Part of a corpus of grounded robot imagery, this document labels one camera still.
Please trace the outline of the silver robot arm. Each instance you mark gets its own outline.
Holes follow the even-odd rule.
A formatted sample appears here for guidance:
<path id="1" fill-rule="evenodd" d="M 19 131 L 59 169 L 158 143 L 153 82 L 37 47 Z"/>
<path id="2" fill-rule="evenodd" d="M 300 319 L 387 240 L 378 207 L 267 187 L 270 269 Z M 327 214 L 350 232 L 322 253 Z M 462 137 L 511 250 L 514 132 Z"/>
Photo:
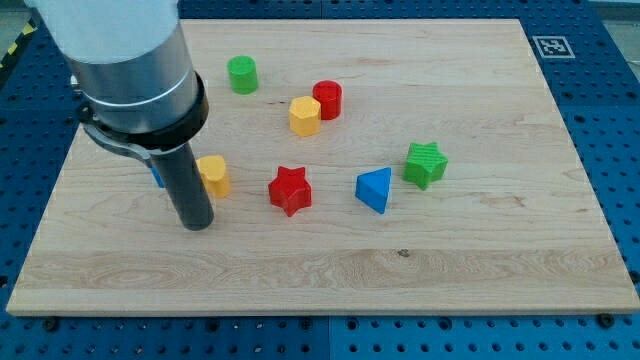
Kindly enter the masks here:
<path id="1" fill-rule="evenodd" d="M 85 99 L 80 121 L 100 147 L 149 162 L 189 158 L 208 100 L 175 1 L 29 0 Z"/>

